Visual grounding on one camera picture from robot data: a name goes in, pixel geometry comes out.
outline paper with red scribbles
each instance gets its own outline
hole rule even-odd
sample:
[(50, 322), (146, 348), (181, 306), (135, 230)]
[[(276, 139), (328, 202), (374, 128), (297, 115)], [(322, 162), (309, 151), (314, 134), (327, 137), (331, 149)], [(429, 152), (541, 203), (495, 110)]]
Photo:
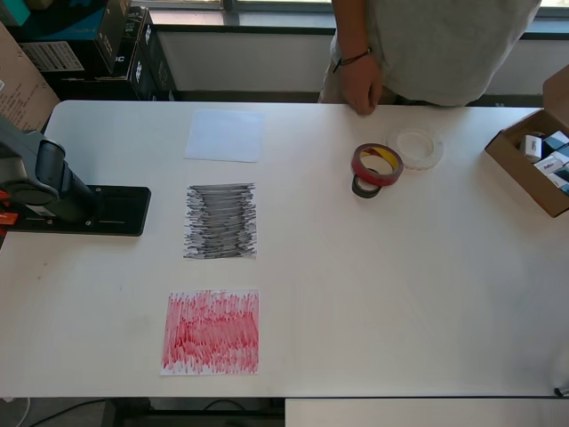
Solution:
[(256, 374), (259, 292), (172, 293), (161, 375)]

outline hand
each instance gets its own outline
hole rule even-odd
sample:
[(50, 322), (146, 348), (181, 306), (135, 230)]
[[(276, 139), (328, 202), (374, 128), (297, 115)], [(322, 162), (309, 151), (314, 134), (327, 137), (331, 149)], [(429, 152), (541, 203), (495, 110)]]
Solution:
[(375, 60), (364, 58), (340, 67), (344, 98), (360, 116), (372, 114), (380, 100), (383, 77)]

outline roll of tape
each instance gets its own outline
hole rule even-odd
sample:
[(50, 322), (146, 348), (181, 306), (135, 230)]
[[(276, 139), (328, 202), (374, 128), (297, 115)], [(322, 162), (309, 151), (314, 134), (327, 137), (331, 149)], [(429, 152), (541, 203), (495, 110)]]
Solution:
[[(391, 173), (377, 173), (364, 165), (362, 158), (366, 156), (378, 156), (384, 158), (392, 168)], [(389, 147), (380, 144), (364, 144), (359, 146), (352, 157), (352, 170), (354, 175), (365, 182), (377, 187), (385, 187), (393, 185), (403, 172), (403, 160), (401, 157)]]
[[(375, 169), (370, 169), (370, 171), (377, 173)], [(380, 189), (381, 187), (365, 182), (359, 176), (354, 175), (354, 179), (352, 180), (352, 191), (356, 196), (360, 196), (361, 198), (373, 198), (379, 194)]]
[(445, 146), (436, 135), (422, 129), (391, 131), (388, 146), (401, 156), (405, 167), (419, 171), (436, 166), (445, 153)]

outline black scribbles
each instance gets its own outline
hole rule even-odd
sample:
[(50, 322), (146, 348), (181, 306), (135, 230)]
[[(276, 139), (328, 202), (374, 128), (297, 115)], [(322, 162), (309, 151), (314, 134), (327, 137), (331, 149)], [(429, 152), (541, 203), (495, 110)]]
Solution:
[(186, 198), (184, 258), (255, 256), (254, 184), (192, 185)]

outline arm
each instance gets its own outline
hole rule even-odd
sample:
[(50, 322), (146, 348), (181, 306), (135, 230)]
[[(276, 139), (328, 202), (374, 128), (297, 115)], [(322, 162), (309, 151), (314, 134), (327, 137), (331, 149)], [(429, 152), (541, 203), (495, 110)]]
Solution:
[[(333, 0), (338, 43), (343, 60), (367, 50), (369, 42), (365, 29), (366, 0)], [(357, 114), (373, 112), (381, 97), (382, 78), (375, 60), (367, 55), (340, 67), (342, 91), (346, 101)]]

